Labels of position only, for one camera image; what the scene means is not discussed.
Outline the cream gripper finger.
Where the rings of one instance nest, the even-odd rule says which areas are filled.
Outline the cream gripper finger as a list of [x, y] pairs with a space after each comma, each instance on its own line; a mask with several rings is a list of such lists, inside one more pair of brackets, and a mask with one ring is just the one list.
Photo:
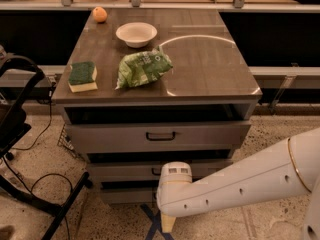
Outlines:
[[163, 233], [171, 233], [175, 224], [176, 218], [161, 214], [161, 228]]

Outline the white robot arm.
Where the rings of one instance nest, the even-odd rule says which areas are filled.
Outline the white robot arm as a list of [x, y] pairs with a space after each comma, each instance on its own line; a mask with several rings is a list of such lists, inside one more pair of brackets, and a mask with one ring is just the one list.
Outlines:
[[286, 138], [198, 181], [184, 162], [162, 167], [157, 189], [161, 228], [178, 217], [297, 195], [311, 195], [302, 240], [320, 240], [320, 129]]

